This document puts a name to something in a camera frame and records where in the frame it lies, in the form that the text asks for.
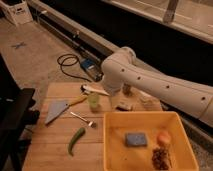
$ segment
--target green pepper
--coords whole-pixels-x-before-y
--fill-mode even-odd
[[[86,130],[84,127],[79,128],[79,130],[73,135],[70,143],[68,145],[68,153],[73,156],[72,149],[77,140],[85,134]]]

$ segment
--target onion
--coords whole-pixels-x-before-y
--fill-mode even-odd
[[[161,147],[168,148],[171,144],[171,136],[168,131],[160,131],[157,135],[157,143]]]

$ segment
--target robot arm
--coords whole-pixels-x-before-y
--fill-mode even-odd
[[[138,68],[135,59],[134,51],[123,47],[104,60],[102,84],[109,94],[125,83],[213,126],[213,87]]]

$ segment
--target power adapter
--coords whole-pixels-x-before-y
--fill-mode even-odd
[[[80,66],[95,82],[102,79],[103,73],[98,69],[92,60],[84,59],[82,62],[80,62]]]

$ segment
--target gray floor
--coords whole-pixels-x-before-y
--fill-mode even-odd
[[[22,42],[26,45],[18,49],[13,47]],[[36,89],[34,98],[37,100],[37,109],[41,108],[50,82],[82,81],[62,74],[56,62],[62,54],[77,53],[35,22],[15,27],[7,20],[0,19],[0,52],[20,87]],[[78,65],[68,68],[67,72],[87,77]],[[212,171],[212,154],[196,141],[190,142],[200,170]],[[11,170],[10,164],[5,170]]]

